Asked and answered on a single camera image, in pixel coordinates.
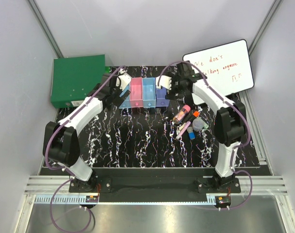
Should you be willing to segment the pink drawer bin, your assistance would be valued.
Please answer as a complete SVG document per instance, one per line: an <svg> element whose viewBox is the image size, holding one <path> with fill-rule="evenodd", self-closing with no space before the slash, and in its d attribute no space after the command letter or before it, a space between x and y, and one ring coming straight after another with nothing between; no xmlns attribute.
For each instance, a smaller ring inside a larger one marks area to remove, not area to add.
<svg viewBox="0 0 295 233"><path fill-rule="evenodd" d="M130 104L132 108L143 107L142 78L132 78L130 82Z"/></svg>

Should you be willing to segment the purple drawer bin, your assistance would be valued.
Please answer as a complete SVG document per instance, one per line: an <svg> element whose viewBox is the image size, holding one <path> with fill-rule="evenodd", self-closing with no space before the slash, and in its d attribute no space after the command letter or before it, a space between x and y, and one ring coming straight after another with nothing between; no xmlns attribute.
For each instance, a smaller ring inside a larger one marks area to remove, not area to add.
<svg viewBox="0 0 295 233"><path fill-rule="evenodd" d="M168 107L170 100L166 99L167 89L156 89L156 107Z"/></svg>

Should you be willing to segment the sky blue drawer bin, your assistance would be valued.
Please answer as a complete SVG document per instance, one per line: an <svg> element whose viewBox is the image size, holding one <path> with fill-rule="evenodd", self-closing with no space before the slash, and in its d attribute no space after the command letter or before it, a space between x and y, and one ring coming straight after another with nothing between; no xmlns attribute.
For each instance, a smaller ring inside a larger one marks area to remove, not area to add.
<svg viewBox="0 0 295 233"><path fill-rule="evenodd" d="M143 78L143 107L152 108L156 106L155 78Z"/></svg>

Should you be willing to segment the clear jar of bands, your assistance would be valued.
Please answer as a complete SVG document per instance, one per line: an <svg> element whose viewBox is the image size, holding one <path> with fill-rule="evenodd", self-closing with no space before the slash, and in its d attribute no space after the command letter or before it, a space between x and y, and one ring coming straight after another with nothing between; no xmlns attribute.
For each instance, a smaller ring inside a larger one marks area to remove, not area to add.
<svg viewBox="0 0 295 233"><path fill-rule="evenodd" d="M200 132L204 128L204 124L200 118L196 118L192 122L192 128L196 132Z"/></svg>

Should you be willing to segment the blue and grey bottle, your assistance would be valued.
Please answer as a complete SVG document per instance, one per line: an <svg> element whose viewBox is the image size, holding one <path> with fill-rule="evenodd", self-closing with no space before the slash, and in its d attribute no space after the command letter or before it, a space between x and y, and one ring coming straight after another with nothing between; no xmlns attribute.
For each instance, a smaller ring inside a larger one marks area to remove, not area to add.
<svg viewBox="0 0 295 233"><path fill-rule="evenodd" d="M188 135L189 135L190 140L194 140L195 139L195 134L194 134L193 128L192 127L188 127L187 128L187 132L188 132Z"/></svg>

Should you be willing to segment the light blue drawer bin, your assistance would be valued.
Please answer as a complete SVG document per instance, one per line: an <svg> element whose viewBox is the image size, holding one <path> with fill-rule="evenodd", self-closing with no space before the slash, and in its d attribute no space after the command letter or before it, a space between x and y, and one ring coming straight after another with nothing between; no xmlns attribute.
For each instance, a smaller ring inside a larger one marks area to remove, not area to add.
<svg viewBox="0 0 295 233"><path fill-rule="evenodd" d="M130 84L128 84L126 86L126 88L123 90L123 92L120 94L120 96L122 97L125 92L127 90L130 90ZM126 99L123 101L123 103L119 106L120 109L124 109L124 108L131 108L131 104L130 104L130 96L127 96Z"/></svg>

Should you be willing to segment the green transparent highlighter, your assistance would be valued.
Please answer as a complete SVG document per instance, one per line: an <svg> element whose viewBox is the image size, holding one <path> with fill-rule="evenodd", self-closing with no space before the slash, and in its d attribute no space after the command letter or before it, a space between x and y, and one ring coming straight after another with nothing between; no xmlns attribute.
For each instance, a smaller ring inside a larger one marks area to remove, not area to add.
<svg viewBox="0 0 295 233"><path fill-rule="evenodd" d="M203 120L202 120L202 122L203 122L204 128L205 129L208 129L209 128L209 125L205 121L203 121Z"/></svg>

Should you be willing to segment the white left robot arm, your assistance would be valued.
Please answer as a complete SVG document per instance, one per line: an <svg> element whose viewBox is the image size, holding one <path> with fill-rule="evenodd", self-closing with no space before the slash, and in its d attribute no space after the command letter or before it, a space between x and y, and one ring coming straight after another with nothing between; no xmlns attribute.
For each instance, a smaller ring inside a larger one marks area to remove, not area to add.
<svg viewBox="0 0 295 233"><path fill-rule="evenodd" d="M99 113L111 105L120 106L130 95L125 88L130 84L127 73L105 73L83 102L66 118L49 122L45 127L43 156L45 162L55 162L77 179L80 187L92 192L97 185L96 173L81 158L78 136L82 129Z"/></svg>

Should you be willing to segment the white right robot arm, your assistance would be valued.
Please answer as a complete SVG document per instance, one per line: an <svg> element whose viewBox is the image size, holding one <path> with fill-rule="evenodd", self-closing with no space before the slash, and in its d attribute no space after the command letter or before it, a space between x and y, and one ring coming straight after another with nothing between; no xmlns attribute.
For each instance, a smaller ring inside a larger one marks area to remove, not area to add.
<svg viewBox="0 0 295 233"><path fill-rule="evenodd" d="M234 183L235 161L238 148L244 147L242 138L250 139L246 120L246 108L241 102L235 103L208 83L206 75L189 61L175 62L177 71L162 72L157 85L167 89L167 98L189 91L204 101L213 111L215 122L213 134L219 143L218 158L212 178L207 187L224 192Z"/></svg>

